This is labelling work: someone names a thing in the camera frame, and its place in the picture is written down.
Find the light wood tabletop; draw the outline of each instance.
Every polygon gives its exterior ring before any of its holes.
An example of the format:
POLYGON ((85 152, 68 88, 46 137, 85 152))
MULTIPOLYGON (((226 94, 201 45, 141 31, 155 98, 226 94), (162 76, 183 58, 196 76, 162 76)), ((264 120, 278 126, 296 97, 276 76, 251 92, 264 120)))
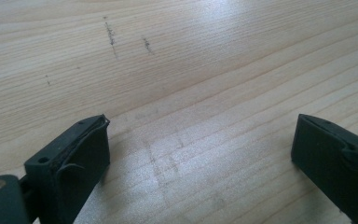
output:
POLYGON ((111 120, 76 223, 351 223, 291 162, 300 113, 358 134, 358 1, 0 0, 0 175, 111 120))

